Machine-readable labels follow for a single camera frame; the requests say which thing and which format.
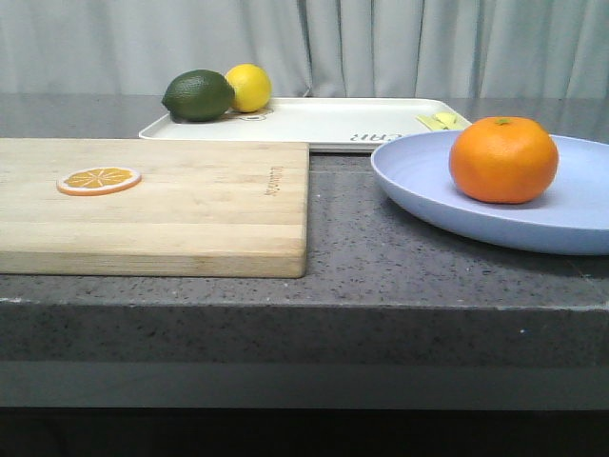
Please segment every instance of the tray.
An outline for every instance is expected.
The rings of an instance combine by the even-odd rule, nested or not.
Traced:
[[[139,133],[146,139],[304,142],[311,151],[371,152],[401,136],[428,131],[415,116],[454,112],[422,98],[273,98],[251,114],[227,112],[208,123],[175,122],[169,114]]]
[[[520,205],[485,204],[459,192],[448,171],[457,131],[380,146],[371,164],[398,205],[441,229],[479,241],[550,254],[609,254],[609,145],[552,135],[560,154],[550,188]]]

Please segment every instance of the light blue plate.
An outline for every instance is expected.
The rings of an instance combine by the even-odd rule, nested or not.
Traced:
[[[496,205],[456,189],[448,154],[460,133],[432,131],[378,147],[370,160],[383,190],[429,224],[475,240],[552,254],[609,254],[609,145],[552,135],[560,163],[550,188],[525,204]]]

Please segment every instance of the citrus fruit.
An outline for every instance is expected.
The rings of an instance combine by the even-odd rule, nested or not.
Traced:
[[[212,70],[192,70],[169,83],[162,103],[176,117],[205,122],[224,114],[234,96],[232,86],[222,74]]]
[[[226,74],[226,80],[235,89],[231,106],[240,112],[253,112],[263,108],[272,90],[266,71],[253,64],[241,64]]]
[[[57,181],[57,189],[67,195],[104,195],[132,188],[142,174],[125,167],[79,169]]]
[[[486,117],[455,140],[450,174],[466,195],[487,203],[524,203],[554,181],[559,152],[550,134],[524,117]]]

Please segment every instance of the curtain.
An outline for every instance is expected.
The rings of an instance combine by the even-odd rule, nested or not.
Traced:
[[[605,98],[609,0],[0,0],[0,91],[162,94],[253,62],[274,96]]]

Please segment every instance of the lemon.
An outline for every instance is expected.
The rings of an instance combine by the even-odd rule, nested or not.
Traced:
[[[224,114],[234,97],[235,91],[222,74],[192,70],[169,83],[162,103],[174,116],[205,122]]]
[[[272,90],[266,71],[253,64],[241,64],[226,74],[226,80],[235,89],[231,104],[240,112],[253,112],[263,108],[270,99]]]

